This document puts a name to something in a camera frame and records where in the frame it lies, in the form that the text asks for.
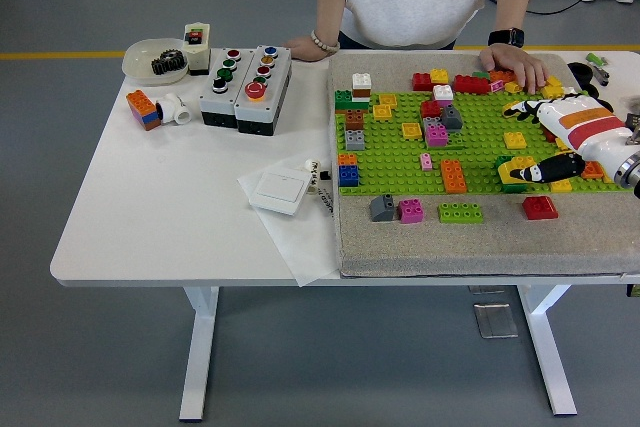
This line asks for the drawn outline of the person's right hand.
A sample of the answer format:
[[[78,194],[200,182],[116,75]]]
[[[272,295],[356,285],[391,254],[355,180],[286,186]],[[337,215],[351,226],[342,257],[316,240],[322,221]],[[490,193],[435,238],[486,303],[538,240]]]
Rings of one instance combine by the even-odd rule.
[[[302,36],[291,39],[284,44],[295,60],[304,62],[317,62],[325,59],[328,53],[318,47],[310,36]]]

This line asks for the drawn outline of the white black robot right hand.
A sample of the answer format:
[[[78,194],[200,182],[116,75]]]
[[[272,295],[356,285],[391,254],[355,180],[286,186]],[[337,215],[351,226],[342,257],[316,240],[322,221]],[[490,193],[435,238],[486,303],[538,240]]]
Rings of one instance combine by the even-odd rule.
[[[509,107],[506,116],[531,118],[569,149],[531,167],[514,169],[510,176],[533,183],[551,183],[582,174],[588,161],[600,164],[622,188],[639,188],[639,145],[632,131],[598,100],[571,94],[562,98],[523,101]]]

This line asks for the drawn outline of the person's left hand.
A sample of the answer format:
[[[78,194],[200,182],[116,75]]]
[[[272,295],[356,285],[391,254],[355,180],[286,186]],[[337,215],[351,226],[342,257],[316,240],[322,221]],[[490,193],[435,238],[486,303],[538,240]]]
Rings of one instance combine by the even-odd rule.
[[[492,44],[480,51],[479,60],[488,71],[511,70],[519,86],[529,94],[546,85],[546,65],[521,48],[503,43]]]

